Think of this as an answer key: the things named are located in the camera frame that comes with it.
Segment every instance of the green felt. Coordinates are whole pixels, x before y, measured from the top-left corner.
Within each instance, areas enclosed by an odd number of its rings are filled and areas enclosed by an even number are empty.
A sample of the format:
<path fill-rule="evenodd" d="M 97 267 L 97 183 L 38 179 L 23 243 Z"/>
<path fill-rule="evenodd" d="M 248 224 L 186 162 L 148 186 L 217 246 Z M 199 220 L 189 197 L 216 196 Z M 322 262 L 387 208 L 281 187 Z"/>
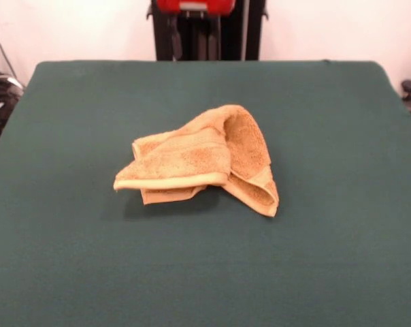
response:
<path fill-rule="evenodd" d="M 228 103 L 275 219 L 113 191 L 133 139 Z M 374 63 L 42 63 L 0 139 L 0 326 L 411 327 L 411 115 Z"/>

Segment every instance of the red object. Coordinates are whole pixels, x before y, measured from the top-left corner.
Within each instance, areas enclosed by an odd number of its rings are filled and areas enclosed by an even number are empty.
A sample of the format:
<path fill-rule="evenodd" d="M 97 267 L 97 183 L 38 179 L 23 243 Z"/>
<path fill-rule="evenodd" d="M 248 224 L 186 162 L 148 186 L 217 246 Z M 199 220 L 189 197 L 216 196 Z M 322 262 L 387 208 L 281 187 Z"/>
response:
<path fill-rule="evenodd" d="M 235 0 L 157 0 L 163 12 L 204 11 L 211 15 L 229 15 Z"/>

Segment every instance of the towel fold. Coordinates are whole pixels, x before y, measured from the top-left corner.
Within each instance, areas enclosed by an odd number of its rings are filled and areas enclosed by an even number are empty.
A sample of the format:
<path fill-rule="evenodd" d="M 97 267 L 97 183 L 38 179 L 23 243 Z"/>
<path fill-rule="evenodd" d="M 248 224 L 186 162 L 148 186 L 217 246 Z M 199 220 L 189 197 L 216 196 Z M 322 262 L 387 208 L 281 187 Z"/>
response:
<path fill-rule="evenodd" d="M 276 214 L 266 142 L 241 106 L 210 109 L 180 129 L 139 138 L 133 153 L 114 189 L 140 189 L 144 204 L 187 200 L 216 185 L 262 215 Z"/>

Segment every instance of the tan towel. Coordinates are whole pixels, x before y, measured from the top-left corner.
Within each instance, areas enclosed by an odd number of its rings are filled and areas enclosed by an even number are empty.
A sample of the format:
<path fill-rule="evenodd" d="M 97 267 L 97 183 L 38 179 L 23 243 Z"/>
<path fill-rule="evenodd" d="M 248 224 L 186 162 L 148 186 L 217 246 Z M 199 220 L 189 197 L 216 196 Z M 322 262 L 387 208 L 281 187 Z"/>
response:
<path fill-rule="evenodd" d="M 114 189 L 140 189 L 144 204 L 187 200 L 217 185 L 262 215 L 276 214 L 266 142 L 241 106 L 210 109 L 180 129 L 139 138 L 133 153 Z"/>

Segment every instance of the red panel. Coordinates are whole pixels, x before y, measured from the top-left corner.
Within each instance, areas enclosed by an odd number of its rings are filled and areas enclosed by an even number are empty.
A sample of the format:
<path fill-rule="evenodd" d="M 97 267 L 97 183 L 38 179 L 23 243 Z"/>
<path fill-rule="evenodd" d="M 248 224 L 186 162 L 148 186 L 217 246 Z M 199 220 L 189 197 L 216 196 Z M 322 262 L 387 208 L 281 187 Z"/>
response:
<path fill-rule="evenodd" d="M 181 3 L 206 4 L 209 14 L 228 15 L 234 8 L 235 0 L 157 0 L 157 5 L 164 12 L 180 12 Z"/>

